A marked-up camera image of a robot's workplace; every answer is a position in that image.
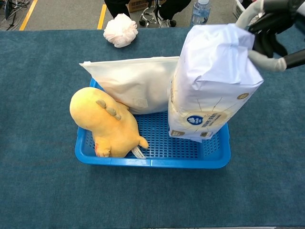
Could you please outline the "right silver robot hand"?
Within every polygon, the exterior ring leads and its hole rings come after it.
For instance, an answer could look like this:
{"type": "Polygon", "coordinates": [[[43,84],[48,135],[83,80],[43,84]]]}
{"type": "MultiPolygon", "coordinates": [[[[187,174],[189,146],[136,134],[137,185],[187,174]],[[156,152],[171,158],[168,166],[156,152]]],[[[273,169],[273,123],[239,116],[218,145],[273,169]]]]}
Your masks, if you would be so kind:
{"type": "Polygon", "coordinates": [[[305,18],[305,0],[256,0],[236,21],[236,26],[255,36],[248,57],[259,68],[283,72],[305,65],[305,49],[289,54],[276,35],[305,18]]]}

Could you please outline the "white tissue pack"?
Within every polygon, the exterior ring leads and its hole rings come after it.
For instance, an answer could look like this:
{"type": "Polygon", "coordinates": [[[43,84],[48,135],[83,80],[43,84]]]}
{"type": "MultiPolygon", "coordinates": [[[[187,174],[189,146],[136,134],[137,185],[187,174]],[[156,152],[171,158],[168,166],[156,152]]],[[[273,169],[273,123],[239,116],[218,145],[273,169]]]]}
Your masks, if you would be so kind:
{"type": "Polygon", "coordinates": [[[212,138],[249,100],[263,78],[248,58],[254,36],[234,24],[195,25],[171,81],[169,135],[212,138]]]}

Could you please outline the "white frosted zip bag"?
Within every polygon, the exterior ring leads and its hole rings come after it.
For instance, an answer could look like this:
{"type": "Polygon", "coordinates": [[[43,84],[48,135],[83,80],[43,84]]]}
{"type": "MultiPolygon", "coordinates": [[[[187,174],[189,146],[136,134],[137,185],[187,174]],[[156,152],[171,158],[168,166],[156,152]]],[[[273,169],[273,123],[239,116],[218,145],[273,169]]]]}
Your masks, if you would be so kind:
{"type": "Polygon", "coordinates": [[[134,115],[165,112],[179,58],[152,57],[80,65],[104,91],[134,115]]]}

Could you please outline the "yellow plush toy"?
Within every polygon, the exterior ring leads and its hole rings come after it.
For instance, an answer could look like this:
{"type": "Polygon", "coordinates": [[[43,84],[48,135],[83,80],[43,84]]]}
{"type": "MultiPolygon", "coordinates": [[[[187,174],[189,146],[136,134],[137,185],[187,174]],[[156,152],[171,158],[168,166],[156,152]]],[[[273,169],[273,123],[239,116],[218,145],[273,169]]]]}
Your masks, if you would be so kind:
{"type": "Polygon", "coordinates": [[[96,156],[125,157],[138,146],[149,148],[129,108],[101,89],[79,89],[71,97],[69,111],[77,126],[91,131],[96,156]]]}

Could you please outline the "blue perforated plastic basket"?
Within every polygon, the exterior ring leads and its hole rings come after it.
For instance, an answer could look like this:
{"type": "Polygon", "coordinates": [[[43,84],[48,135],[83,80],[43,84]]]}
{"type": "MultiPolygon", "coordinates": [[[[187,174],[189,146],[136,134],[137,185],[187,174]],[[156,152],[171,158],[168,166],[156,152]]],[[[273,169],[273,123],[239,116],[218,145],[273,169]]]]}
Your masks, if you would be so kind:
{"type": "Polygon", "coordinates": [[[77,159],[85,164],[100,166],[162,167],[218,169],[231,158],[228,125],[224,125],[211,139],[198,143],[188,139],[172,138],[168,134],[167,113],[136,115],[140,135],[149,143],[141,149],[144,159],[131,152],[124,158],[97,157],[90,131],[79,128],[75,145],[77,159]]]}

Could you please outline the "clear plastic water bottle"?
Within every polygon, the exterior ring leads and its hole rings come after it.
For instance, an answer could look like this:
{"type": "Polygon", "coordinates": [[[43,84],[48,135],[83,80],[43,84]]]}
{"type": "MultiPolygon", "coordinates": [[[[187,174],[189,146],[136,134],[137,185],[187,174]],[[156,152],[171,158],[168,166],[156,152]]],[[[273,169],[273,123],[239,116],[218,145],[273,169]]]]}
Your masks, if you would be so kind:
{"type": "Polygon", "coordinates": [[[205,25],[208,22],[210,10],[210,0],[196,0],[193,5],[190,26],[205,25]]]}

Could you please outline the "person in black clothes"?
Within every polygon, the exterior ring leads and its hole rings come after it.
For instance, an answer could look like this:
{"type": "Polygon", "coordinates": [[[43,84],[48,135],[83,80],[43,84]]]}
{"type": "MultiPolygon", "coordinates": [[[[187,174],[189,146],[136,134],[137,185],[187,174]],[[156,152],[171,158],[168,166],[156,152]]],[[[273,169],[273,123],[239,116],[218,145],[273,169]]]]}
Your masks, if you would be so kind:
{"type": "MultiPolygon", "coordinates": [[[[115,18],[118,14],[130,17],[127,4],[130,0],[104,0],[110,14],[115,18]]],[[[162,27],[172,27],[173,16],[185,9],[191,0],[166,0],[160,7],[154,9],[153,18],[162,27]]]]}

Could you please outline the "chrome office chair base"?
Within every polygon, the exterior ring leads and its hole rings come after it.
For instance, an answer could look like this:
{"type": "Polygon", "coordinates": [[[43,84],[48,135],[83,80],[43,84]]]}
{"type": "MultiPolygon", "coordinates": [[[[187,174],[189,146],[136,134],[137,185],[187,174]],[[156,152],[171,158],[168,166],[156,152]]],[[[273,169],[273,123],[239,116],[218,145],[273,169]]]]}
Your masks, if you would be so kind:
{"type": "Polygon", "coordinates": [[[151,25],[155,27],[160,27],[161,22],[155,18],[155,12],[159,8],[159,5],[146,8],[140,16],[139,25],[147,28],[151,25]]]}

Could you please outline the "brown cardboard box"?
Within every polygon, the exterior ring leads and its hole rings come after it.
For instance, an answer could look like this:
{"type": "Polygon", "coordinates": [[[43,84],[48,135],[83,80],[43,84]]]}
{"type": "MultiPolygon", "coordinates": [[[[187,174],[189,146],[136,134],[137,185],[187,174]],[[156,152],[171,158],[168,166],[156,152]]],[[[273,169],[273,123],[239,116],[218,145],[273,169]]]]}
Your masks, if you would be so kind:
{"type": "MultiPolygon", "coordinates": [[[[162,5],[165,3],[167,0],[152,0],[151,7],[155,7],[155,1],[159,4],[162,5]]],[[[146,8],[149,7],[149,1],[148,0],[130,0],[129,3],[127,4],[127,9],[129,12],[136,12],[140,10],[145,10],[146,8]]]]}

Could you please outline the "pale pink bath pouf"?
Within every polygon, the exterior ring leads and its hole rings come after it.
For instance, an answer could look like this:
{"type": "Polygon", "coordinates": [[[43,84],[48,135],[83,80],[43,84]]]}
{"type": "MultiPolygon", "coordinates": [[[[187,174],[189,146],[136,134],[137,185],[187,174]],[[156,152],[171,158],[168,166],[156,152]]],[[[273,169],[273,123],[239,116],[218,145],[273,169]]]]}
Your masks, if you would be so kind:
{"type": "Polygon", "coordinates": [[[138,34],[137,24],[124,13],[110,20],[104,29],[104,38],[115,48],[123,48],[132,43],[138,34]]]}

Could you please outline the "teal table cloth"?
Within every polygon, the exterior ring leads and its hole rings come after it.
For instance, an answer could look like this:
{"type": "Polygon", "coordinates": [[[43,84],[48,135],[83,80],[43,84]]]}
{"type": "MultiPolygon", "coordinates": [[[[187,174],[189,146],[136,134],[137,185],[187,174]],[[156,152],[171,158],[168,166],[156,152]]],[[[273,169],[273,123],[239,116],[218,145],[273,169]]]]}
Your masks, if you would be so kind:
{"type": "Polygon", "coordinates": [[[305,67],[262,72],[221,169],[90,166],[74,154],[84,61],[176,56],[188,28],[0,31],[0,229],[305,226],[305,67]]]}

